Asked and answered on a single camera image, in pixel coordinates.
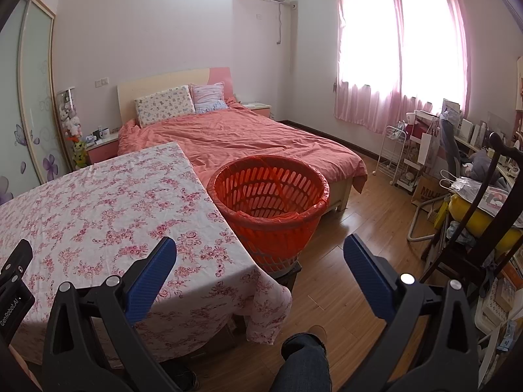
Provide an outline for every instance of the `pink nightstand drawer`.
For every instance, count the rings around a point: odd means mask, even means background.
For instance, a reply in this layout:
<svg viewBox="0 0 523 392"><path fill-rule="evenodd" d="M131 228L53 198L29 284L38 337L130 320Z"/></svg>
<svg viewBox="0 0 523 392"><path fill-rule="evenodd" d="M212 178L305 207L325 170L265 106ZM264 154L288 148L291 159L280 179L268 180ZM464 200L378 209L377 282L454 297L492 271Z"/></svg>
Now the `pink nightstand drawer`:
<svg viewBox="0 0 523 392"><path fill-rule="evenodd" d="M266 118L270 118L270 108L265 109L251 109L253 113L256 113L257 115L265 116Z"/></svg>
<svg viewBox="0 0 523 392"><path fill-rule="evenodd" d="M95 149L87 150L91 163L99 163L107 159L116 158L118 155L118 144L119 141L116 140Z"/></svg>

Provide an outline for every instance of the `plastic wrap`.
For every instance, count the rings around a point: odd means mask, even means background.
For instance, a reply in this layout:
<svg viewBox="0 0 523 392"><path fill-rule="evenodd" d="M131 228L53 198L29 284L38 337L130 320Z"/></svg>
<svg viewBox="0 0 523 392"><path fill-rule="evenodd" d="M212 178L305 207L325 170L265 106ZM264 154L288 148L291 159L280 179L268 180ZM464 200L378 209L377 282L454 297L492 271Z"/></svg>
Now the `plastic wrap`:
<svg viewBox="0 0 523 392"><path fill-rule="evenodd" d="M467 202L472 203L478 194L480 187L481 183L479 181L462 176L451 184L450 190L458 194ZM505 190L488 186L485 194L480 200L478 208L495 217L507 200L507 197L508 192ZM523 215L519 215L518 219L514 223L514 227L523 228Z"/></svg>

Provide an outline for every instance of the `person's leg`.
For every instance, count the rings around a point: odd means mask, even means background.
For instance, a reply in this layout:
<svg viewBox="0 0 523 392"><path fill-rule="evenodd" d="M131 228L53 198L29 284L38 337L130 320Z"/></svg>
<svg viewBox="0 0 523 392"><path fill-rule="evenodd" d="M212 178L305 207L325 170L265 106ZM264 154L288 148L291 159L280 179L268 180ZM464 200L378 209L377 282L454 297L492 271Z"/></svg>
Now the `person's leg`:
<svg viewBox="0 0 523 392"><path fill-rule="evenodd" d="M325 346L317 336L299 333L281 347L285 364L270 392L331 392L332 383Z"/></svg>

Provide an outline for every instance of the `pink duvet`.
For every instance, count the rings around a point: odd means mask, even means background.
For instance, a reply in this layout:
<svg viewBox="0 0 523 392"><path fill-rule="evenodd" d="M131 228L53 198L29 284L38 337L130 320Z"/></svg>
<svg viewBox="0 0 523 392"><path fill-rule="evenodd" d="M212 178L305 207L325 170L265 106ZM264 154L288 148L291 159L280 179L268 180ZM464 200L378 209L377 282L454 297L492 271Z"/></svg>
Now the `pink duvet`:
<svg viewBox="0 0 523 392"><path fill-rule="evenodd" d="M360 193L367 181L363 160L346 147L244 108L176 117L145 128L131 120L120 130L118 155L171 141L178 142L204 187L218 168L250 155L303 160L329 183L354 177L352 185Z"/></svg>

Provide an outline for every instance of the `blue gripper pad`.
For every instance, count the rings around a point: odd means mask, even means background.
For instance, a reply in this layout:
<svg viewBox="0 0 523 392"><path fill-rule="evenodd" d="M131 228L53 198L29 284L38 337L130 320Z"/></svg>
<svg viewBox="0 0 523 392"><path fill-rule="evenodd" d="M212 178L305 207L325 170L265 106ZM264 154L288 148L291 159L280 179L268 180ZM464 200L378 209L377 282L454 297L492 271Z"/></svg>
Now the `blue gripper pad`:
<svg viewBox="0 0 523 392"><path fill-rule="evenodd" d="M124 275L124 282L132 279L125 290L125 314L130 325L142 321L176 262L176 243L164 237L146 259L136 261Z"/></svg>
<svg viewBox="0 0 523 392"><path fill-rule="evenodd" d="M374 256L355 234L345 239L343 256L374 315L391 322L396 316L396 271L385 258Z"/></svg>

